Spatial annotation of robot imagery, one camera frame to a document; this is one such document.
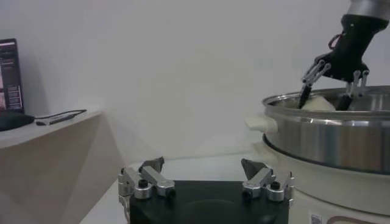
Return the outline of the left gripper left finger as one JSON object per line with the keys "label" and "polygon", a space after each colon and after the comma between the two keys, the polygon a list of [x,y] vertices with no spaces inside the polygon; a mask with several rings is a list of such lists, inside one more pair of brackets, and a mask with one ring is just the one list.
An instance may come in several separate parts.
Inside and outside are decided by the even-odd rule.
{"label": "left gripper left finger", "polygon": [[135,170],[127,166],[118,173],[118,200],[122,204],[126,220],[130,220],[130,199],[148,200],[152,197],[152,190],[157,195],[171,199],[176,195],[176,185],[173,180],[161,175],[165,160],[159,157],[147,160]]}

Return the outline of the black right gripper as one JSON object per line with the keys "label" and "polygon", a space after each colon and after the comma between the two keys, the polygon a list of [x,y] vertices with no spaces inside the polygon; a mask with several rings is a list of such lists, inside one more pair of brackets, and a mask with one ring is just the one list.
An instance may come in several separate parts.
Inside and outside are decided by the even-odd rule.
{"label": "black right gripper", "polygon": [[362,57],[376,33],[387,28],[389,21],[370,16],[345,14],[341,20],[343,31],[331,52],[315,58],[302,77],[298,109],[310,96],[313,84],[323,75],[347,83],[346,93],[340,98],[336,111],[347,111],[354,98],[363,96],[370,74]]}

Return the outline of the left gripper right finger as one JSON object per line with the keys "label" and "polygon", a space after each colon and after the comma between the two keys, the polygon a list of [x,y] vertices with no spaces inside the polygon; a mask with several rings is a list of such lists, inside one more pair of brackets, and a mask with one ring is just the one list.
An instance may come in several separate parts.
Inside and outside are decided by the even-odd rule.
{"label": "left gripper right finger", "polygon": [[254,200],[265,195],[268,201],[281,203],[287,201],[291,208],[294,203],[295,177],[291,171],[274,169],[262,162],[243,158],[241,165],[247,180],[242,183],[243,197]]}

